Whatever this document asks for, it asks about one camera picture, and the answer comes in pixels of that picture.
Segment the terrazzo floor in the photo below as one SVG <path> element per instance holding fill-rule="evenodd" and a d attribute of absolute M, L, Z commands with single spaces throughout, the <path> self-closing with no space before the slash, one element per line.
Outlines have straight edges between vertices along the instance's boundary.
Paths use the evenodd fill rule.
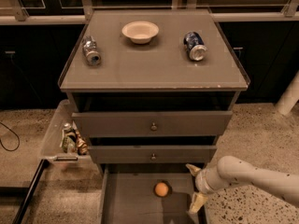
<path fill-rule="evenodd" d="M 0 111 L 0 121 L 21 141 L 14 152 L 0 147 L 0 187 L 29 186 L 54 111 Z M 273 104 L 235 105 L 233 111 L 208 166 L 233 155 L 260 168 L 299 175 L 299 104 L 287 116 L 280 115 Z M 2 125 L 0 137 L 7 148 L 17 145 L 16 136 Z M 22 223 L 98 223 L 101 192 L 102 176 L 92 162 L 66 170 L 51 164 Z M 19 199 L 0 197 L 0 223 L 12 223 L 19 204 Z M 298 208 L 253 186 L 213 194 L 206 209 L 210 224 L 299 223 Z"/>

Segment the soda can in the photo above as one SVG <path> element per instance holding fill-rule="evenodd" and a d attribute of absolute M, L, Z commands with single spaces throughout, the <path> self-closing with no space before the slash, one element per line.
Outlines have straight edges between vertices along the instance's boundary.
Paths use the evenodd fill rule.
<path fill-rule="evenodd" d="M 101 62 L 101 56 L 96 45 L 96 41 L 91 35 L 87 35 L 82 40 L 82 52 L 90 66 L 96 66 Z"/>
<path fill-rule="evenodd" d="M 74 142 L 76 142 L 77 140 L 75 130 L 70 123 L 64 124 L 64 136 L 69 136 Z"/>
<path fill-rule="evenodd" d="M 190 32 L 185 35 L 184 46 L 191 60 L 201 61 L 204 59 L 207 48 L 203 39 L 196 32 Z"/>
<path fill-rule="evenodd" d="M 86 155 L 88 152 L 88 146 L 84 139 L 78 138 L 77 140 L 77 149 L 78 149 L 78 154 L 79 155 Z"/>

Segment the gray countertop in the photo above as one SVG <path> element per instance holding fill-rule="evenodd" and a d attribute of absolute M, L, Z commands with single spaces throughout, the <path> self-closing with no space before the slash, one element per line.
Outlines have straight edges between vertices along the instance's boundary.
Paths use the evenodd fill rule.
<path fill-rule="evenodd" d="M 131 21 L 150 21 L 159 34 L 136 45 L 121 33 Z M 191 61 L 183 38 L 197 32 L 208 48 L 203 61 Z M 246 90 L 242 76 L 215 22 L 205 10 L 95 11 L 85 35 L 92 35 L 101 65 L 84 61 L 81 45 L 61 84 L 62 91 Z"/>

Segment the white bowl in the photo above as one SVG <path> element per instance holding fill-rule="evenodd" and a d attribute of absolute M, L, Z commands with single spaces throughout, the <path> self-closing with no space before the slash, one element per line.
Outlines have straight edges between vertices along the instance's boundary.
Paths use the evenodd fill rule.
<path fill-rule="evenodd" d="M 136 44 L 146 44 L 159 33 L 159 27 L 148 21 L 134 21 L 126 24 L 122 33 Z"/>

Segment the black cabinet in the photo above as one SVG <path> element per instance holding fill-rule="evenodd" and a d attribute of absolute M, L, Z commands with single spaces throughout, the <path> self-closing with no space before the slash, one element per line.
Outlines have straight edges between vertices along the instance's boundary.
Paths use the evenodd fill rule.
<path fill-rule="evenodd" d="M 299 22 L 224 22 L 221 28 L 251 80 L 238 102 L 276 102 L 299 69 Z"/>
<path fill-rule="evenodd" d="M 0 26 L 0 108 L 55 108 L 83 25 Z"/>

